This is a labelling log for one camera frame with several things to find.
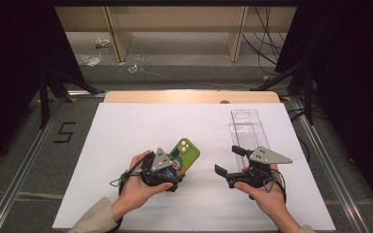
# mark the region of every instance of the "white tabletop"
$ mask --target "white tabletop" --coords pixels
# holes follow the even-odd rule
[[[278,165],[287,184],[287,206],[302,225],[335,230],[282,104],[100,104],[53,228],[67,229],[101,197],[111,201],[131,158],[158,147],[169,152],[181,138],[201,151],[176,192],[155,195],[124,217],[120,230],[249,232],[276,230],[274,223],[214,172],[238,165],[231,151],[231,110],[257,110],[271,150],[292,159]]]

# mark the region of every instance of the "sleeve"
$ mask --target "sleeve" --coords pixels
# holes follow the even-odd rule
[[[103,197],[75,223],[68,233],[103,233],[116,226],[111,201]]]
[[[297,233],[315,233],[315,230],[309,225],[303,225]]]

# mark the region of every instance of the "transparent plastic box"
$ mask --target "transparent plastic box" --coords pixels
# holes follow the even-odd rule
[[[232,145],[245,150],[255,150],[257,147],[269,149],[261,120],[256,110],[232,110],[229,122]],[[238,169],[249,166],[248,158],[235,154]]]

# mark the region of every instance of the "person's left hand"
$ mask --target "person's left hand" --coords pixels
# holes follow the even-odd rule
[[[149,150],[133,157],[130,168],[148,153],[150,153]],[[148,186],[142,181],[140,176],[130,176],[126,181],[118,200],[112,205],[115,220],[120,219],[130,211],[142,207],[150,197],[157,193],[166,191],[171,186],[171,183]]]

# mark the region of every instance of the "gray carpet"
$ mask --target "gray carpet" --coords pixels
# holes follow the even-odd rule
[[[130,74],[127,70],[130,67],[84,66],[82,70],[88,84],[106,90],[248,89],[245,86],[232,84],[260,85],[263,83],[261,78],[263,73],[256,67],[143,67],[148,72],[166,78],[176,77],[177,80],[184,80],[186,83],[167,81],[156,75],[148,75],[140,71]],[[203,84],[203,82],[225,84],[225,86]],[[78,89],[71,84],[67,84],[67,86],[68,89]],[[284,88],[275,90],[280,94],[286,94]],[[97,106],[102,101],[102,98],[82,97],[78,98],[76,102],[64,103],[61,106],[49,135],[0,232],[57,232],[51,229],[51,224],[75,169]],[[288,110],[293,109],[291,102],[284,103]],[[8,145],[9,151],[0,156],[0,195],[8,187],[17,167],[37,135],[40,125],[40,109],[36,99],[31,102],[30,109],[30,113],[25,114],[17,134]],[[358,204],[371,232],[373,232],[372,191],[366,185],[356,166],[348,162],[348,153],[331,125],[330,119],[325,118],[322,109],[314,111],[314,121],[325,148]],[[75,124],[68,124],[64,127],[64,131],[74,134],[67,144],[54,143],[54,141],[67,138],[67,135],[58,135],[58,130],[63,122],[75,122]],[[295,132],[309,148],[311,153],[309,164],[324,202],[333,217],[337,232],[353,232],[299,119],[294,121],[293,126]]]

